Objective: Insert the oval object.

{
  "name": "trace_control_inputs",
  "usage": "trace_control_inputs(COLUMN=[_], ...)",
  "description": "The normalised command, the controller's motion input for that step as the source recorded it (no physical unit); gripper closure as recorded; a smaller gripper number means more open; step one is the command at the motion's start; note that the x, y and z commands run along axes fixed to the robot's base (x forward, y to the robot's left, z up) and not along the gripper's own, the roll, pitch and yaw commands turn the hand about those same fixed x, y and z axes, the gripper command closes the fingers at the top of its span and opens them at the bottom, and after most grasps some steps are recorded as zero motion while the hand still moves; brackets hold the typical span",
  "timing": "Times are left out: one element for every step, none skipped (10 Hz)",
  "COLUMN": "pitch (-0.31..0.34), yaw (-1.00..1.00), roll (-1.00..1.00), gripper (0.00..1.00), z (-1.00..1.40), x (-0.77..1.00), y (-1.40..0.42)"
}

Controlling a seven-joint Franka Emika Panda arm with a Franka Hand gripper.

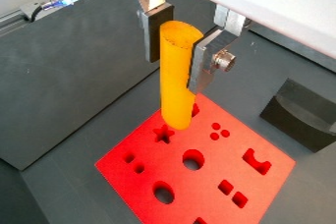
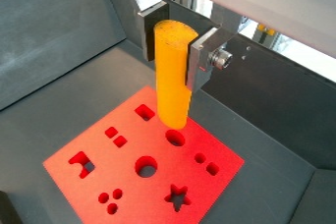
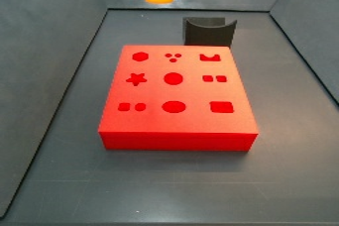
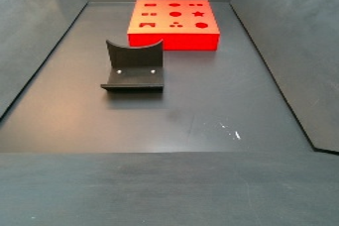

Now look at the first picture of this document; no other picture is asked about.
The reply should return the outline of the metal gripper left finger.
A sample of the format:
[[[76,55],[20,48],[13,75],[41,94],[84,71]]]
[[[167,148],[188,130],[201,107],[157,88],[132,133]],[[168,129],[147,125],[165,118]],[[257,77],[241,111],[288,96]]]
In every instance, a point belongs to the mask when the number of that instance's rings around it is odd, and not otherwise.
[[[173,20],[173,6],[165,0],[135,0],[144,35],[145,60],[160,59],[160,26]]]

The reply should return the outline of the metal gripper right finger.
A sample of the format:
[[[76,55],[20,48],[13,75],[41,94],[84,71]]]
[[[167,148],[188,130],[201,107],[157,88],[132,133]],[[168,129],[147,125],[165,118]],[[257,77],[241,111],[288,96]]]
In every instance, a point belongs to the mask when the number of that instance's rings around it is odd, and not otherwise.
[[[193,46],[188,79],[188,90],[193,94],[205,89],[216,70],[231,70],[236,57],[229,52],[229,47],[248,30],[252,21],[224,6],[216,5],[213,23],[215,27]]]

